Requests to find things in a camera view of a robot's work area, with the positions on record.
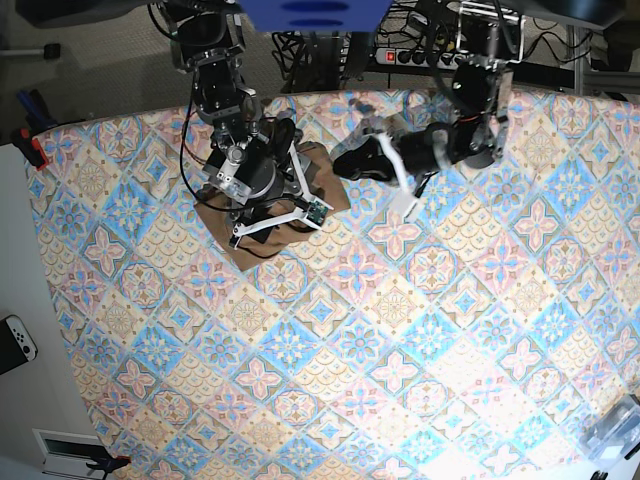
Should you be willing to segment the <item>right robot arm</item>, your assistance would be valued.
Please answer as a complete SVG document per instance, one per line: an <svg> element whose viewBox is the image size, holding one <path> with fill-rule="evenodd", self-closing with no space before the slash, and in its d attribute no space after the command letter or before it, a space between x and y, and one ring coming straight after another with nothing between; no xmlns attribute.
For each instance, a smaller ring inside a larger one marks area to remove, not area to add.
<svg viewBox="0 0 640 480"><path fill-rule="evenodd" d="M263 114L241 75L245 50L239 5L233 1L153 1L156 29L171 42L177 68L191 74L188 116L211 126L207 180L190 192L198 206L222 214L237 248L250 237L265 242L281 225L312 233L331 207L315 195L298 150L302 132L289 118Z"/></svg>

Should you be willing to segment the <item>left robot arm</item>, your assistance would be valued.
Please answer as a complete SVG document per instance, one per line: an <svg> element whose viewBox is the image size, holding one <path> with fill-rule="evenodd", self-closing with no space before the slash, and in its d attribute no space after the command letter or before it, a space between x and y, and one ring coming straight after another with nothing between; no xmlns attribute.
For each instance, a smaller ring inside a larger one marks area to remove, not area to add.
<svg viewBox="0 0 640 480"><path fill-rule="evenodd" d="M399 192L392 204L401 217L414 219L429 180L459 163L484 169L503 158L508 131L508 100L512 65L523 58L524 16L498 1L462 1L452 11L446 1L419 1L427 25L423 52L438 90L453 105L448 122L393 136L375 118L362 130L364 143L333 163L335 175L356 181L388 183ZM445 82L438 61L436 36L447 30L446 16L456 17L455 50L463 60L451 82Z"/></svg>

